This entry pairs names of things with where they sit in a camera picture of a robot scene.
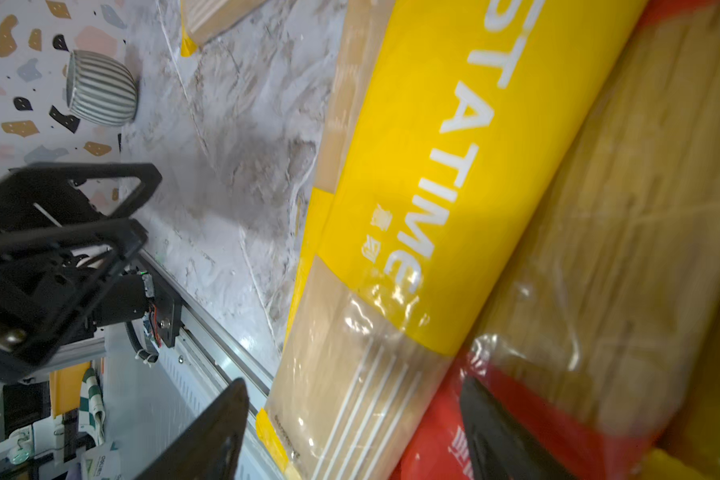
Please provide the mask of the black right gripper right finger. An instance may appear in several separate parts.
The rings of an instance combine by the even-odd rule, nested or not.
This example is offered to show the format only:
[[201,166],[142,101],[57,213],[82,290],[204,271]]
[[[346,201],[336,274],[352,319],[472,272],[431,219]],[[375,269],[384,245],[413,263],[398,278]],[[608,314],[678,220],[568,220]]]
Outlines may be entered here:
[[476,479],[572,479],[476,378],[463,381],[460,412]]

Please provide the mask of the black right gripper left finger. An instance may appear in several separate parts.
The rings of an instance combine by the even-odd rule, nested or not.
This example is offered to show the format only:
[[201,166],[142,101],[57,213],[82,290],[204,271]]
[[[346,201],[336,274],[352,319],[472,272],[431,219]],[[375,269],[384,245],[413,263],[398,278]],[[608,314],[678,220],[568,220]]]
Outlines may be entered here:
[[234,478],[249,406],[245,381],[232,381],[137,479]]

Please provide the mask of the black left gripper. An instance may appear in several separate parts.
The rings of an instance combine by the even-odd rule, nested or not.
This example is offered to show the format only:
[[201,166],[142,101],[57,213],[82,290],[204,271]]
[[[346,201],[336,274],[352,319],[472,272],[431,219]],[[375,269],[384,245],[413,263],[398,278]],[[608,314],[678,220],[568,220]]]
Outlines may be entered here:
[[[110,214],[79,190],[121,178],[139,183]],[[134,258],[148,234],[128,218],[161,181],[151,163],[38,162],[0,178],[0,384],[91,359],[97,331],[139,319],[139,359],[175,346],[183,298],[154,259]]]

